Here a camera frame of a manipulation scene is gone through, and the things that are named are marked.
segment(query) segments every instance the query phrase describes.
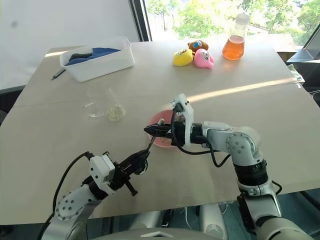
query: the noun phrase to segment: window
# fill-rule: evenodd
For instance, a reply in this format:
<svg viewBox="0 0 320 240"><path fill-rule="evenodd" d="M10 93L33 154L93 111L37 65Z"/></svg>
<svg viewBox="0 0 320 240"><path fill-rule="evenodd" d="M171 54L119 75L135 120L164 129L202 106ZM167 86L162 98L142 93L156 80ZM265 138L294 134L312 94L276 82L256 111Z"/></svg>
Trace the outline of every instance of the window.
<svg viewBox="0 0 320 240"><path fill-rule="evenodd" d="M302 48L320 24L320 0L144 0L153 41L229 34L238 13L248 35L290 34Z"/></svg>

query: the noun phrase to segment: white powder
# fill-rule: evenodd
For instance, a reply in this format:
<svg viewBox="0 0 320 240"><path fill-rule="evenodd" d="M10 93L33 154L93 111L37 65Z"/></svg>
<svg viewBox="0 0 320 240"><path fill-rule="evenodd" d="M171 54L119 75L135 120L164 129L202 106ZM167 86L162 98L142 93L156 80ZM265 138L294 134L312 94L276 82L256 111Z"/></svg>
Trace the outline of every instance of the white powder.
<svg viewBox="0 0 320 240"><path fill-rule="evenodd" d="M110 121L116 122L126 115L126 111L122 106L116 104L113 107L109 108L105 112L105 115Z"/></svg>

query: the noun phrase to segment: wooden tabletop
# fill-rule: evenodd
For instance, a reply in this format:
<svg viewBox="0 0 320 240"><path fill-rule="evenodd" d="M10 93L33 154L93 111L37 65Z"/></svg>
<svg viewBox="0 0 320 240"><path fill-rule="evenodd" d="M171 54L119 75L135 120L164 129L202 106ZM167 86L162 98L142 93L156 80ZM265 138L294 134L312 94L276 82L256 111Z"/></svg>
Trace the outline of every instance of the wooden tabletop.
<svg viewBox="0 0 320 240"><path fill-rule="evenodd" d="M50 81L60 69L59 56L44 58L0 127L0 225L44 222L63 172L79 154L109 151L121 162L145 148L149 139L143 128L179 93L190 99L197 123L256 129L268 175L282 184L283 193L319 187L320 111L274 50L247 44L240 61L226 61L212 44L216 65L209 70L173 67L172 55L180 44L133 43L134 67L85 83L67 72ZM92 119L84 111L86 90L101 81L110 83L126 109L123 120ZM225 155L216 153L217 161ZM132 176L136 196L123 187L92 217L231 201L239 194L231 160L215 168L209 155L153 146L148 162L144 175ZM65 179L60 196L88 175L89 163L82 159Z"/></svg>

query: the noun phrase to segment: white cap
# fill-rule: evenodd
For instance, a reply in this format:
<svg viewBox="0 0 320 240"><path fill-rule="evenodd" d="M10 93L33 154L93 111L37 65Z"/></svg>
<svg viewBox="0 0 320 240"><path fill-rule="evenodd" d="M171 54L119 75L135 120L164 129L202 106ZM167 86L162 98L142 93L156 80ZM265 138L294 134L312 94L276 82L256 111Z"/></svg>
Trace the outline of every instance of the white cap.
<svg viewBox="0 0 320 240"><path fill-rule="evenodd" d="M240 13L235 17L235 23L239 25L247 25L249 20L249 16L245 13Z"/></svg>

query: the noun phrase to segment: gray floor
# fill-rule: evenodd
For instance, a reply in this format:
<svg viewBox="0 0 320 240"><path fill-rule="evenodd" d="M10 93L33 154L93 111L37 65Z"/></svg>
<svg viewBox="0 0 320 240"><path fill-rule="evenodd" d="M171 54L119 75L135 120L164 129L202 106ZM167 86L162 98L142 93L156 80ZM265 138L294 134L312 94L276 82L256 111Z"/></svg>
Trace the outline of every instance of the gray floor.
<svg viewBox="0 0 320 240"><path fill-rule="evenodd" d="M309 191L315 198L320 200L320 188ZM312 234L320 229L320 211L311 205L300 193L290 193L278 196L282 215L296 223L306 233ZM183 208L177 208L174 211L172 228L188 228L185 221ZM196 207L188 207L188 221L193 230L199 230L199 218L196 215ZM247 233L242 223L241 215L238 209L238 203L234 202L228 205L228 209L223 215L227 226L230 240L255 240L256 237ZM135 215L126 215L114 217L113 232L127 230L135 218ZM91 219L87 224L88 239L93 239L106 235L110 230L110 218ZM37 238L41 224L22 224L14 225L13 232L1 240L34 240ZM314 239L320 240L320 234Z"/></svg>

